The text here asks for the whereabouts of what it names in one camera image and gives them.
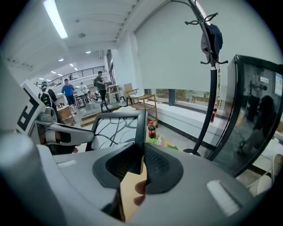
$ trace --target black backpack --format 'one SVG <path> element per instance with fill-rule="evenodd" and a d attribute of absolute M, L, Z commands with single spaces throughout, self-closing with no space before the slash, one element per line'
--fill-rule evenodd
<path fill-rule="evenodd" d="M 48 93 L 48 90 L 49 89 L 47 88 L 44 92 L 42 92 L 42 94 L 39 94 L 38 98 L 45 104 L 46 107 L 52 107 L 53 101 Z"/>

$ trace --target plastic bottle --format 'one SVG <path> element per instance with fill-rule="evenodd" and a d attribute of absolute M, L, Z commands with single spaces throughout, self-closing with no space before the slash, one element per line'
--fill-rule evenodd
<path fill-rule="evenodd" d="M 156 136 L 156 128 L 153 125 L 153 121 L 150 121 L 149 122 L 149 138 L 152 139 L 152 138 L 155 138 L 155 136 Z"/>
<path fill-rule="evenodd" d="M 213 109 L 213 113 L 212 113 L 210 122 L 214 122 L 214 118 L 216 116 L 216 113 L 217 113 L 217 104 L 214 104 L 214 109 Z"/>

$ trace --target window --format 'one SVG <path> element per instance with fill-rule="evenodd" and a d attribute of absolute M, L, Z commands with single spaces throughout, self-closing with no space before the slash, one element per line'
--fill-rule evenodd
<path fill-rule="evenodd" d="M 175 90 L 175 103 L 186 106 L 203 107 L 208 106 L 209 92 L 196 90 Z"/>
<path fill-rule="evenodd" d="M 151 94 L 155 94 L 157 100 L 165 102 L 169 100 L 168 89 L 151 89 Z"/>
<path fill-rule="evenodd" d="M 111 82 L 113 84 L 116 84 L 116 77 L 115 77 L 115 71 L 114 71 L 114 65 L 113 65 L 113 58 L 112 58 L 111 50 L 108 50 L 108 52 L 107 52 L 107 62 L 108 62 Z"/>

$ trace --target balcony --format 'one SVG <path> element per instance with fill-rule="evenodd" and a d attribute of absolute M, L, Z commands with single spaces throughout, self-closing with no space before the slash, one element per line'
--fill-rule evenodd
<path fill-rule="evenodd" d="M 64 76 L 60 76 L 57 79 L 54 79 L 53 81 L 48 83 L 49 87 L 57 87 L 59 85 L 64 84 L 64 80 L 68 79 L 69 81 L 78 79 L 78 78 L 82 78 L 85 76 L 89 76 L 89 75 L 96 75 L 99 71 L 101 72 L 105 72 L 105 66 L 99 66 L 99 67 L 95 67 L 95 68 L 88 68 L 88 69 L 84 69 L 81 71 L 77 71 L 77 72 L 73 72 Z"/>

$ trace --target fluorescent light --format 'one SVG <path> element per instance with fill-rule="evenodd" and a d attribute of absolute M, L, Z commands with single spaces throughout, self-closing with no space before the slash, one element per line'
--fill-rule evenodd
<path fill-rule="evenodd" d="M 62 38 L 62 39 L 67 38 L 68 35 L 67 35 L 65 28 L 62 24 L 60 15 L 59 15 L 57 7 L 56 7 L 55 0 L 45 0 L 43 2 L 43 5 L 46 9 L 46 12 L 48 13 L 48 16 L 50 17 L 50 19 L 53 23 L 56 31 L 60 35 L 60 38 Z"/>

